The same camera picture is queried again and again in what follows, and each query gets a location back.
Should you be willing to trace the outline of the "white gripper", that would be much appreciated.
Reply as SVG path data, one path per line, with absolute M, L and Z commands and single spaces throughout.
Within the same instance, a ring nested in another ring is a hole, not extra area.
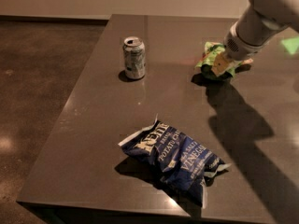
M 224 38 L 224 47 L 225 52 L 231 59 L 235 61 L 244 61 L 258 53 L 264 45 L 251 45 L 242 40 L 237 33 L 237 25 L 238 22 L 230 28 L 228 34 Z M 216 56 L 211 71 L 216 77 L 219 77 L 226 72 L 229 66 L 230 59 L 222 52 Z

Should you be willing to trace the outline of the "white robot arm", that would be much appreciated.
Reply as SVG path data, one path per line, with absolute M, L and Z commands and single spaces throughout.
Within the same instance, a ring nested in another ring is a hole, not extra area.
M 225 51 L 211 68 L 219 77 L 258 53 L 286 28 L 299 31 L 299 0 L 249 0 L 249 7 L 224 38 Z

